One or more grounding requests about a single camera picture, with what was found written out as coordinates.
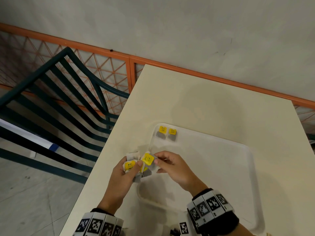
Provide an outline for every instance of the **hand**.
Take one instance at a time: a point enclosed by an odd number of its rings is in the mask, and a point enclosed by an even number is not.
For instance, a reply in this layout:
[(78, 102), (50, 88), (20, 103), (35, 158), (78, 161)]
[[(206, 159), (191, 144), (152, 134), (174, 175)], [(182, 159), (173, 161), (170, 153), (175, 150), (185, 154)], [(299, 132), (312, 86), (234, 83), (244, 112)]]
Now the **hand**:
[(132, 179), (140, 171), (143, 164), (143, 162), (140, 160), (128, 173), (125, 173), (123, 170), (123, 164), (126, 161), (127, 157), (125, 156), (114, 167), (104, 197), (97, 206), (98, 208), (105, 210), (112, 215), (116, 213), (123, 203), (123, 199), (132, 185)]
[(173, 181), (194, 197), (208, 187), (192, 172), (183, 158), (173, 152), (162, 151), (155, 153), (159, 159), (154, 163), (160, 167), (157, 173), (168, 173)]

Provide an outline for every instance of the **person's right hand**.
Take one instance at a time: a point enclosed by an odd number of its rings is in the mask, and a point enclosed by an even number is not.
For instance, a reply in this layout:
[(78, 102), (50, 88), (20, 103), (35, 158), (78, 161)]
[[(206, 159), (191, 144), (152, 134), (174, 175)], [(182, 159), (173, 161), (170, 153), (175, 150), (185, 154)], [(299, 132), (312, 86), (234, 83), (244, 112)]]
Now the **person's right hand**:
[(159, 159), (154, 163), (160, 167), (157, 173), (168, 173), (173, 181), (194, 197), (208, 187), (192, 172), (183, 158), (173, 152), (161, 151), (155, 153)]

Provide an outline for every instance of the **person's left hand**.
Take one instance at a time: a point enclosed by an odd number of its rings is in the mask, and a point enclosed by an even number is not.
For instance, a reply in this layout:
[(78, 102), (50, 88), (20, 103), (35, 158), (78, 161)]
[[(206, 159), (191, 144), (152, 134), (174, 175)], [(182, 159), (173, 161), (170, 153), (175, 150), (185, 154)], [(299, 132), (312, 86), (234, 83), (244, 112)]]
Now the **person's left hand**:
[(128, 173), (125, 173), (123, 170), (123, 164), (126, 161), (127, 157), (125, 156), (114, 167), (104, 197), (97, 206), (112, 215), (116, 213), (123, 203), (123, 199), (132, 185), (132, 179), (142, 167), (142, 161), (140, 160)]

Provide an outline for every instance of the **blue and white object on floor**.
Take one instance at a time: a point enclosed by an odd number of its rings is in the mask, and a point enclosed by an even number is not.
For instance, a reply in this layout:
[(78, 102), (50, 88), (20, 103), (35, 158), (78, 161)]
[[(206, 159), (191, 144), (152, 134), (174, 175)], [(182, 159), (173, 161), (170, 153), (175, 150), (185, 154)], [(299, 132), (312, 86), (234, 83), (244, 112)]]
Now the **blue and white object on floor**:
[(58, 145), (55, 144), (55, 143), (51, 143), (50, 141), (47, 141), (46, 139), (44, 138), (41, 138), (33, 133), (30, 133), (20, 127), (17, 127), (15, 125), (13, 125), (12, 123), (9, 123), (7, 121), (4, 121), (3, 119), (0, 119), (0, 126), (1, 127), (4, 127), (5, 129), (11, 131), (11, 132), (14, 132), (40, 146), (43, 146), (53, 152), (55, 152), (57, 149), (58, 149)]

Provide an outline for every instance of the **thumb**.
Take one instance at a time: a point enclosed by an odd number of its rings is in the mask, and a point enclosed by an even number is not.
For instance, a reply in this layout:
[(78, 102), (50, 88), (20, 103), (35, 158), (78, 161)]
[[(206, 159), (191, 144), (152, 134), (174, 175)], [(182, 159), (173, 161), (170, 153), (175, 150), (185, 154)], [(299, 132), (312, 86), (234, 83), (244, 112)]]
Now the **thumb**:
[(143, 161), (139, 160), (137, 163), (132, 167), (132, 169), (127, 173), (127, 175), (133, 179), (136, 174), (140, 171), (142, 167)]
[(160, 160), (160, 159), (155, 159), (155, 160), (154, 160), (154, 163), (155, 163), (158, 167), (160, 167), (160, 168), (162, 168), (163, 170), (165, 170), (167, 173), (171, 170), (171, 167), (172, 167), (171, 164), (168, 164), (168, 163), (166, 163), (166, 162), (164, 162), (164, 161), (162, 161), (162, 160)]

